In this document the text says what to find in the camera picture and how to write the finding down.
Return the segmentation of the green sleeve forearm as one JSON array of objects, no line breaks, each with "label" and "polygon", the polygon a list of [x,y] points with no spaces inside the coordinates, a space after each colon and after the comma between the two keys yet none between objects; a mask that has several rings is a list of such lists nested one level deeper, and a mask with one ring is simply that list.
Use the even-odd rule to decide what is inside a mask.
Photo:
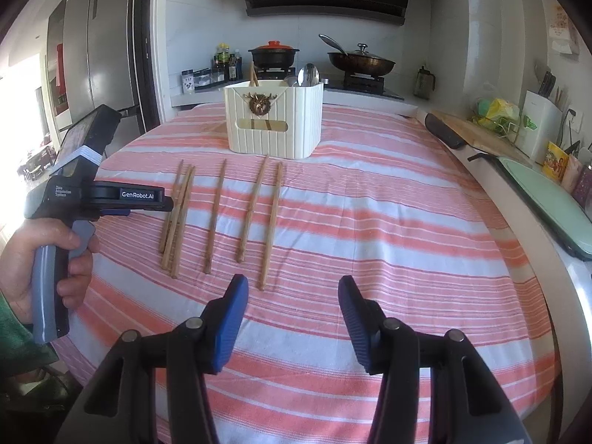
[{"label": "green sleeve forearm", "polygon": [[4,296],[1,296],[0,332],[2,378],[31,372],[58,361],[50,345],[34,342],[30,329],[16,318]]}]

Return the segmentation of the person's left hand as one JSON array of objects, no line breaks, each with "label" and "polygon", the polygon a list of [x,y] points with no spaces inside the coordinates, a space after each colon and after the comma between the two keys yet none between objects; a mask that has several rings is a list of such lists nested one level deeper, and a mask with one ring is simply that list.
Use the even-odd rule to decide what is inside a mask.
[{"label": "person's left hand", "polygon": [[59,219],[27,219],[9,239],[1,253],[1,294],[20,323],[34,321],[38,295],[54,294],[68,310],[81,306],[99,240],[92,236],[84,252],[69,259],[80,247],[79,235]]}]

